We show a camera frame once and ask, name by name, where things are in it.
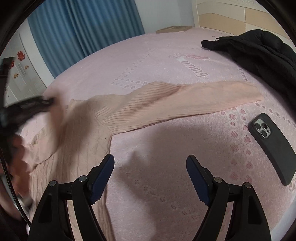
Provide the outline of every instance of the pink mattress cover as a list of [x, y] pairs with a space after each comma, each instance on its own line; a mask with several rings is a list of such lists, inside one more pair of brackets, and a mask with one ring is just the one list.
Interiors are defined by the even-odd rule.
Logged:
[[[256, 84], [264, 95], [264, 101], [115, 135], [111, 142], [115, 168], [107, 185], [107, 207], [116, 240], [193, 239], [207, 207], [199, 201], [186, 172], [186, 157], [191, 154], [228, 183], [252, 183], [270, 229], [292, 203], [296, 178], [286, 187], [281, 184], [247, 124], [262, 112], [268, 114], [296, 150], [295, 118], [260, 78], [229, 56], [201, 47], [202, 40], [223, 35], [193, 28], [128, 39], [81, 60], [45, 91], [50, 96], [60, 90], [67, 104], [71, 99], [86, 100], [98, 94], [128, 94], [154, 81], [240, 80]], [[189, 62], [199, 70], [194, 72]], [[44, 115], [32, 119], [21, 133], [25, 141], [30, 142], [44, 123]], [[229, 204], [218, 240], [225, 238], [231, 208]]]

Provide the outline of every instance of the headboard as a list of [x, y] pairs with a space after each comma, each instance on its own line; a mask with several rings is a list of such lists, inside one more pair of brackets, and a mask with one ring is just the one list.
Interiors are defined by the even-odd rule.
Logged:
[[192, 0], [196, 27], [239, 35], [252, 29], [272, 32], [296, 52], [280, 24], [255, 0]]

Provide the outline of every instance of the phone camera lens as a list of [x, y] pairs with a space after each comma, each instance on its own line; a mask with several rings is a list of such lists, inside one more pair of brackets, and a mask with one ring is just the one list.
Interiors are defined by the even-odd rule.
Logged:
[[266, 131], [261, 131], [261, 135], [262, 135], [263, 137], [267, 137], [267, 133], [266, 133]]
[[258, 123], [255, 123], [255, 127], [256, 127], [257, 130], [261, 129], [261, 126]]
[[267, 129], [267, 128], [268, 128], [268, 126], [266, 125], [266, 123], [262, 123], [262, 127], [263, 127], [264, 129]]

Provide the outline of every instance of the metal screw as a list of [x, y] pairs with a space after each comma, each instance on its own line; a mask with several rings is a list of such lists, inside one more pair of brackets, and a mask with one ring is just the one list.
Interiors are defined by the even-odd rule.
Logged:
[[214, 181], [217, 183], [221, 183], [222, 182], [222, 178], [220, 177], [214, 177]]
[[86, 176], [80, 176], [80, 177], [78, 178], [78, 180], [79, 180], [80, 182], [84, 182], [86, 179], [87, 179]]
[[51, 187], [53, 187], [54, 185], [56, 185], [56, 183], [57, 183], [56, 181], [50, 181], [50, 182], [49, 182], [49, 185], [50, 185]]
[[244, 186], [245, 186], [246, 188], [251, 188], [251, 187], [252, 187], [251, 183], [244, 183]]

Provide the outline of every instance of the human hand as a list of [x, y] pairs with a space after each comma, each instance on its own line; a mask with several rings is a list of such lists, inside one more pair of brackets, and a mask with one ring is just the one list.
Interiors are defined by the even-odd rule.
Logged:
[[[12, 186], [15, 193], [20, 196], [26, 196], [29, 193], [30, 176], [27, 172], [27, 164], [22, 161], [25, 153], [25, 148], [22, 146], [22, 138], [13, 136], [12, 145], [16, 148], [16, 152], [12, 157], [11, 164], [7, 166], [8, 172], [13, 175]], [[0, 174], [3, 174], [3, 169], [0, 167]], [[0, 182], [0, 205], [3, 209], [15, 219], [21, 220], [21, 215], [14, 206], [9, 194], [4, 185]]]

